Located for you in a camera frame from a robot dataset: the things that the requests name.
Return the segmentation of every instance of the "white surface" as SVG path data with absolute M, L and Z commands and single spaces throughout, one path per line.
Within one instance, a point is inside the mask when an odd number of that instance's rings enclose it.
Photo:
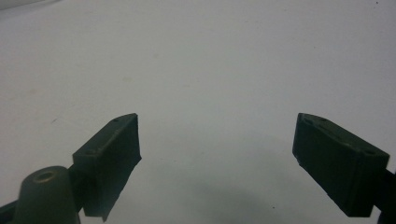
M 291 147 L 297 113 L 311 113 L 387 151 L 396 169 L 395 11 L 393 0 L 0 11 L 0 203 L 135 112 L 143 160 L 107 223 L 375 223 L 377 209 L 347 218 Z

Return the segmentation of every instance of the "screw hole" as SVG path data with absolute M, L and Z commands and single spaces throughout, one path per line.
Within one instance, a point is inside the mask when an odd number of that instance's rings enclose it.
M 37 184 L 41 184 L 41 183 L 50 181 L 55 176 L 56 176 L 56 173 L 54 171 L 47 171 L 47 172 L 44 172 L 42 174 L 35 176 L 33 181 L 35 181 Z

